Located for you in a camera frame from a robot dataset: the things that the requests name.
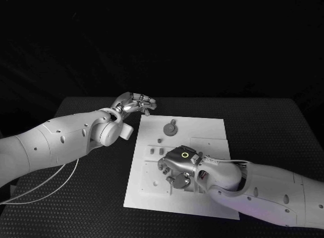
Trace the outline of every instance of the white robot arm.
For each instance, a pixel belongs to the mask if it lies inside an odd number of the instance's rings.
[[[158,161],[174,188],[189,185],[189,176],[211,199],[243,214],[286,227],[324,229],[324,182],[280,168],[247,161],[220,160],[179,146]]]
[[[52,118],[19,135],[0,139],[0,187],[24,174],[63,165],[91,149],[127,140],[132,127],[123,123],[130,112],[149,115],[155,100],[123,93],[110,108]]]

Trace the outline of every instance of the cable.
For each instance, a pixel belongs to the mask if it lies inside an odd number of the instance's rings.
[[[220,162],[243,162],[243,163],[250,163],[250,161],[246,161],[246,160],[220,160],[220,159],[215,159],[215,158],[211,158],[210,156],[205,155],[205,157],[208,159],[212,159],[212,160],[217,160]]]
[[[21,202],[21,203],[8,203],[11,202],[12,200],[15,200],[16,198],[19,198],[21,196],[24,196],[25,194],[28,194],[32,190],[35,190],[54,176],[55,174],[60,172],[61,168],[64,167],[64,165],[58,168],[58,170],[54,172],[54,174],[44,180],[44,182],[41,182],[31,190],[28,190],[27,192],[24,192],[21,195],[9,198],[8,200],[5,200],[3,202],[0,202],[0,205],[5,204],[5,205],[18,205],[18,204],[27,204],[27,203],[31,203],[31,202],[37,202],[38,200],[44,199],[45,197],[48,197],[54,192],[57,192],[57,190],[63,187],[63,185],[65,184],[65,182],[68,181],[73,173],[74,173],[74,169],[68,175],[68,178],[67,180],[63,182],[63,184],[60,185],[60,187],[48,194],[45,195],[44,197],[41,197],[40,199],[34,200],[34,201],[29,201],[29,202]]]

